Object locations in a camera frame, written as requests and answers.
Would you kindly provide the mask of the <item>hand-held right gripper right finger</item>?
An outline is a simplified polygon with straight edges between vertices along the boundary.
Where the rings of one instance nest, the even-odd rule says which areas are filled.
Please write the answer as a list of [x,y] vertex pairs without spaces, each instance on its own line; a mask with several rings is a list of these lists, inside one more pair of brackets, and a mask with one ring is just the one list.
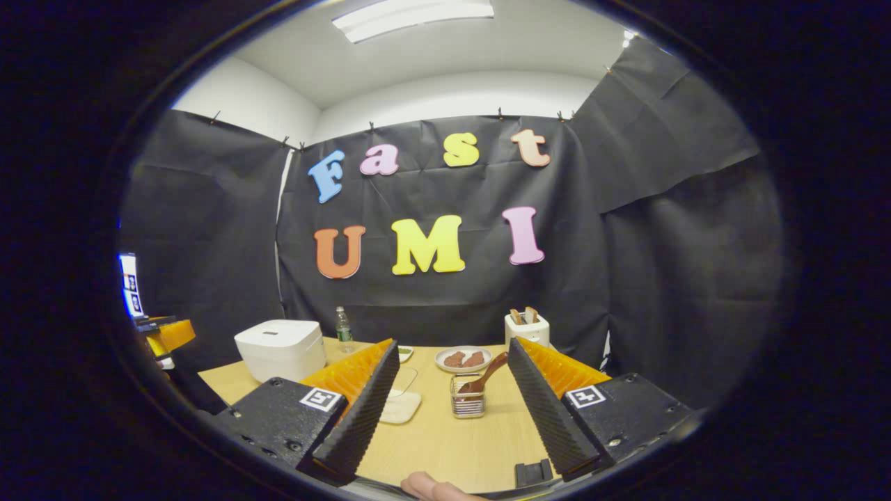
[[611,378],[524,338],[510,340],[508,365],[565,481],[642,454],[697,415],[642,375]]

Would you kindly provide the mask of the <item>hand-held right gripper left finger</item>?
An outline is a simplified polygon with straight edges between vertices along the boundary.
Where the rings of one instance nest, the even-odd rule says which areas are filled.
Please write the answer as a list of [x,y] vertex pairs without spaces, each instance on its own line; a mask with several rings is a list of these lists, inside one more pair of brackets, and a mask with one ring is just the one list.
[[382,340],[298,383],[270,378],[212,425],[261,459],[341,486],[356,476],[399,365],[397,342]]

